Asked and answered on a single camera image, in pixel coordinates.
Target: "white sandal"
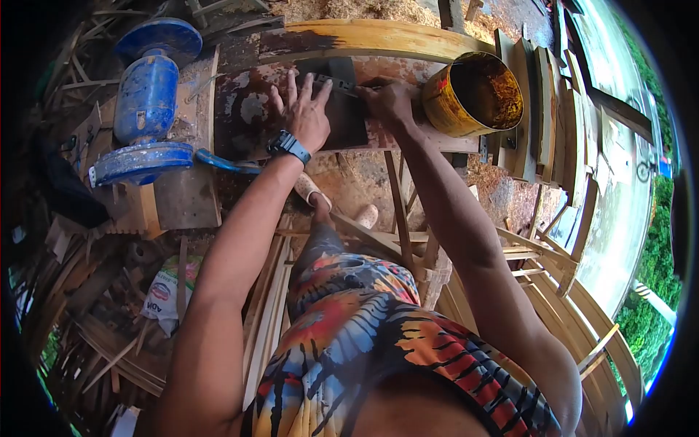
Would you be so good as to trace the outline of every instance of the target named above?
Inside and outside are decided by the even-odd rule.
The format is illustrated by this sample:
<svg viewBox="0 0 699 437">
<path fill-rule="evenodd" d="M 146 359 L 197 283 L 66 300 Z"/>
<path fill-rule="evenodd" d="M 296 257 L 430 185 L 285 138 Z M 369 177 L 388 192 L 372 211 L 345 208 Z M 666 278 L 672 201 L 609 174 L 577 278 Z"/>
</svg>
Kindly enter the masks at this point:
<svg viewBox="0 0 699 437">
<path fill-rule="evenodd" d="M 377 220 L 379 220 L 379 208 L 376 208 L 376 205 L 372 203 L 365 206 L 354 219 L 355 222 L 367 229 L 373 228 Z"/>
<path fill-rule="evenodd" d="M 309 205 L 311 205 L 311 203 L 308 201 L 310 195 L 313 193 L 320 193 L 325 199 L 325 201 L 328 202 L 328 206 L 330 206 L 330 209 L 333 209 L 333 203 L 330 201 L 330 199 L 325 195 L 325 193 L 320 191 L 320 188 L 318 188 L 315 182 L 313 182 L 310 176 L 307 175 L 305 172 L 302 173 L 296 180 L 296 184 L 294 184 L 294 191 L 296 191 L 298 195 L 301 196 L 301 198 L 305 200 L 306 203 L 308 203 Z"/>
</svg>

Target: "man's right arm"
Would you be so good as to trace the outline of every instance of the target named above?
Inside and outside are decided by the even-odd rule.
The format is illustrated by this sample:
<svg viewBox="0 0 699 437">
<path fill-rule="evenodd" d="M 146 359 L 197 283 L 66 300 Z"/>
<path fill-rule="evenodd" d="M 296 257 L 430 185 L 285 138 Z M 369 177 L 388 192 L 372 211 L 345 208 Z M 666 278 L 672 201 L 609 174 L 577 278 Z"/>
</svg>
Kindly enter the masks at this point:
<svg viewBox="0 0 699 437">
<path fill-rule="evenodd" d="M 356 91 L 398 141 L 427 222 L 463 282 L 480 336 L 536 381 L 563 433 L 572 434 L 582 407 L 577 365 L 512 276 L 490 217 L 413 121 L 416 90 L 385 77 L 364 85 Z"/>
</svg>

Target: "man's leg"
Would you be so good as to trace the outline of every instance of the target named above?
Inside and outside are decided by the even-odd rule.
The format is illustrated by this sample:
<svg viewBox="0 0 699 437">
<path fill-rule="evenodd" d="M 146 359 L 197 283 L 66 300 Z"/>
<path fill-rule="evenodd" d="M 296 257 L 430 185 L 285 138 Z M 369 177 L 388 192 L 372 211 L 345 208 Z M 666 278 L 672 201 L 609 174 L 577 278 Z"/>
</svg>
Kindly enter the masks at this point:
<svg viewBox="0 0 699 437">
<path fill-rule="evenodd" d="M 325 198 L 319 192 L 313 192 L 308 202 L 315 208 L 311 219 L 310 235 L 294 267 L 291 268 L 289 286 L 292 286 L 302 272 L 324 253 L 336 255 L 345 251 L 345 246 L 335 231 L 335 223 L 330 218 L 330 205 Z"/>
</svg>

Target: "man's left arm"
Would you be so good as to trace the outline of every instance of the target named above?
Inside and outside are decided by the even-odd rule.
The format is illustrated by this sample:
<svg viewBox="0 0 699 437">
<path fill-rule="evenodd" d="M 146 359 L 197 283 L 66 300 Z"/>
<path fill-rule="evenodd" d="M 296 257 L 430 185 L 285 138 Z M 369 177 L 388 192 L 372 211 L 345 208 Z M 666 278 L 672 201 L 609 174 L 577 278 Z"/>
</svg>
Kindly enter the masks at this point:
<svg viewBox="0 0 699 437">
<path fill-rule="evenodd" d="M 328 82 L 311 100 L 312 76 L 297 95 L 288 74 L 284 105 L 276 87 L 272 102 L 285 129 L 309 152 L 330 134 L 325 104 Z M 196 290 L 180 327 L 165 390 L 158 402 L 156 434 L 237 435 L 243 408 L 243 321 L 247 293 L 259 275 L 284 202 L 303 162 L 293 155 L 272 159 L 247 188 L 219 229 L 204 257 Z"/>
</svg>

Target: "man's right hand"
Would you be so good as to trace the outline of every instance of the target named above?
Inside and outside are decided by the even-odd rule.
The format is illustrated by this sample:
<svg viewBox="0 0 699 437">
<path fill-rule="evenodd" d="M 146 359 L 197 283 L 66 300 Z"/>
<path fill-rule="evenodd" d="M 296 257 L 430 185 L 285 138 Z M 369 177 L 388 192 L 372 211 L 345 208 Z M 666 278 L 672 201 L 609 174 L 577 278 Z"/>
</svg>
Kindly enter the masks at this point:
<svg viewBox="0 0 699 437">
<path fill-rule="evenodd" d="M 402 79 L 377 76 L 355 87 L 354 91 L 389 131 L 395 132 L 400 126 L 413 123 L 411 101 L 419 101 L 418 87 Z"/>
</svg>

